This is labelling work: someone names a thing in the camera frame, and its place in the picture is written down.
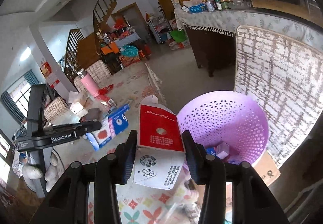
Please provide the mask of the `white gloved left hand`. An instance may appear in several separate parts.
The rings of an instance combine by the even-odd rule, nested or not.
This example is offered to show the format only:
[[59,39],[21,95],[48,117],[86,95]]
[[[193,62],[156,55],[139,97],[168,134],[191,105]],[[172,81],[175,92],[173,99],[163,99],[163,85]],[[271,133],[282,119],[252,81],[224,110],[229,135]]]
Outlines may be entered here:
[[34,180],[44,178],[46,181],[45,190],[47,192],[50,192],[54,184],[59,179],[59,161],[52,149],[50,150],[50,165],[46,173],[43,173],[39,167],[31,165],[28,162],[21,169],[25,184],[30,190],[34,192],[36,192]]

